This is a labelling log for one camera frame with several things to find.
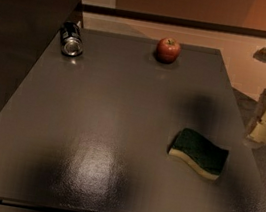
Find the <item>black pepsi can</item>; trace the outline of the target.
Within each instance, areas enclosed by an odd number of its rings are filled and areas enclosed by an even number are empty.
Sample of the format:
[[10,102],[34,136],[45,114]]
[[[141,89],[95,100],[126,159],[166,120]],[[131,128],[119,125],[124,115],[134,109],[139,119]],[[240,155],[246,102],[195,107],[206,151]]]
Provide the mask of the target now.
[[66,22],[60,30],[61,51],[69,57],[79,56],[83,53],[80,28],[76,23]]

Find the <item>green yellow sponge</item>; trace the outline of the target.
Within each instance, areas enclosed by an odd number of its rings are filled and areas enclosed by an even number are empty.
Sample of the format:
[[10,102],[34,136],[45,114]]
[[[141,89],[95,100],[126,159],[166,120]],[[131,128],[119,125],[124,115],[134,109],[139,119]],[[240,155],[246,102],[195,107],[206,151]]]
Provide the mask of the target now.
[[215,181],[223,171],[228,153],[189,128],[178,133],[169,149],[170,156],[180,158],[203,178]]

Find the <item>red apple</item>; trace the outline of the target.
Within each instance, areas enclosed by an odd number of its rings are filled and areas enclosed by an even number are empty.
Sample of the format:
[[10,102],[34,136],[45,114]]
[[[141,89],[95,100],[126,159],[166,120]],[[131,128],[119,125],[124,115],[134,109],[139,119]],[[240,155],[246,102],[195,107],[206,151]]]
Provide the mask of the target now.
[[180,46],[178,41],[172,37],[162,38],[156,45],[156,58],[164,64],[171,64],[179,57]]

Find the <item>dark side counter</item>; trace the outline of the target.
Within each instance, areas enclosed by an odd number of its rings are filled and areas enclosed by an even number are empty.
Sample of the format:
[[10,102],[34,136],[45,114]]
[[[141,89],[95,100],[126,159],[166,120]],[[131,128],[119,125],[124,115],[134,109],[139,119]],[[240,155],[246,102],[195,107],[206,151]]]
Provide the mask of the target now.
[[0,0],[0,111],[81,0]]

